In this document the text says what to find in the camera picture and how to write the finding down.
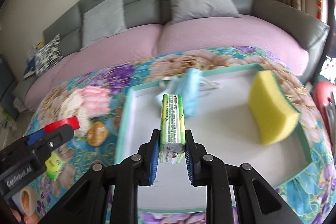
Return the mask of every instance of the screw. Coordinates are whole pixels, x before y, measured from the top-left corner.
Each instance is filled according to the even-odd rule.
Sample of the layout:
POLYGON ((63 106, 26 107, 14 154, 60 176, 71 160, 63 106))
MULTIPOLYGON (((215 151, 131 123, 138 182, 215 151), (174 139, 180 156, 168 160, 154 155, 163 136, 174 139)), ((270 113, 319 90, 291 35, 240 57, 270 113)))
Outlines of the screw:
POLYGON ((213 160, 213 156, 209 155, 209 154, 206 154, 206 155, 203 156, 203 159, 206 160, 206 161, 212 161, 213 160))
POLYGON ((252 165, 250 165, 250 164, 242 164, 241 166, 244 170, 247 170, 247 171, 252 169, 252 165))
POLYGON ((100 171, 101 169, 103 169, 103 165, 101 165, 101 164, 95 164, 94 166, 92 166, 92 169, 94 171, 100 171))
POLYGON ((134 161, 141 160, 141 155, 139 155, 139 154, 134 154, 134 155, 131 157, 131 159, 134 160, 134 161))

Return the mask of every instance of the sofa seat cushion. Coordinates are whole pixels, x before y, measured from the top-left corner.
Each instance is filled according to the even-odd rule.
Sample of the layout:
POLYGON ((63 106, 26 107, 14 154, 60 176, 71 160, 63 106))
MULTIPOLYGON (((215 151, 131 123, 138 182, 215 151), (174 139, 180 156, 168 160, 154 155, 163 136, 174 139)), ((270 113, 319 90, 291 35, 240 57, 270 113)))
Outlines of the sofa seat cushion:
POLYGON ((157 55, 161 32, 160 24, 134 27, 66 56, 36 80, 26 95, 25 106, 35 111, 54 86, 73 77, 157 55))
POLYGON ((211 17, 176 24, 168 22, 157 45, 157 54, 211 47, 260 47, 282 60, 295 75, 305 71, 309 55, 279 27, 257 17, 211 17))
POLYGON ((64 57, 59 63, 51 67, 39 78, 37 78, 35 83, 28 90, 25 98, 25 107, 28 108, 28 110, 35 111, 37 109, 42 99, 56 85, 55 78, 57 77, 57 74, 76 55, 77 52, 74 52, 64 57))

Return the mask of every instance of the pillow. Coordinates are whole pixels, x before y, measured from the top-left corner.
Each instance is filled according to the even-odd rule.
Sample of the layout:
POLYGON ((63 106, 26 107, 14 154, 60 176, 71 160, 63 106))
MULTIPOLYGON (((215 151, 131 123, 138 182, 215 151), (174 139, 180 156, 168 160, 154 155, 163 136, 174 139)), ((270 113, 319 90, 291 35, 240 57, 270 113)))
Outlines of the pillow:
POLYGON ((84 14, 82 50, 126 28, 124 0, 105 0, 84 14))
POLYGON ((63 58, 59 41, 60 37, 58 34, 35 54, 35 72, 37 77, 40 77, 63 58))
POLYGON ((232 0, 170 0, 172 24, 204 17, 240 17, 232 0))

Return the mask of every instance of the floor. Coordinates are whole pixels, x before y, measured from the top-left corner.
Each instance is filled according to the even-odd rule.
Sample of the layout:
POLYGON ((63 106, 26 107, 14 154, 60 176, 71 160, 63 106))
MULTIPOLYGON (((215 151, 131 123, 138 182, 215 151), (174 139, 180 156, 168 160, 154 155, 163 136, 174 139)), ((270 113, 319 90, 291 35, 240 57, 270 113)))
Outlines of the floor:
POLYGON ((4 137, 3 144, 0 144, 1 146, 6 147, 16 141, 17 139, 21 138, 25 132, 26 129, 30 123, 30 120, 32 119, 34 113, 25 111, 19 114, 19 116, 16 119, 16 131, 8 132, 7 136, 4 137))

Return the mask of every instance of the yellow sponge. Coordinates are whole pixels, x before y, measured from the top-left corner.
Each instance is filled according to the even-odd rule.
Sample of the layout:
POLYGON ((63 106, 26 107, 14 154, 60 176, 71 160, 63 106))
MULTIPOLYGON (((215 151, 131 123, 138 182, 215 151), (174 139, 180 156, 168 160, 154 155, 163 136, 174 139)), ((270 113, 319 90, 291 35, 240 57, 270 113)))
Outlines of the yellow sponge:
POLYGON ((248 105, 257 121, 263 145, 287 138, 300 118, 300 113, 282 93, 270 70, 259 71, 255 76, 248 105))

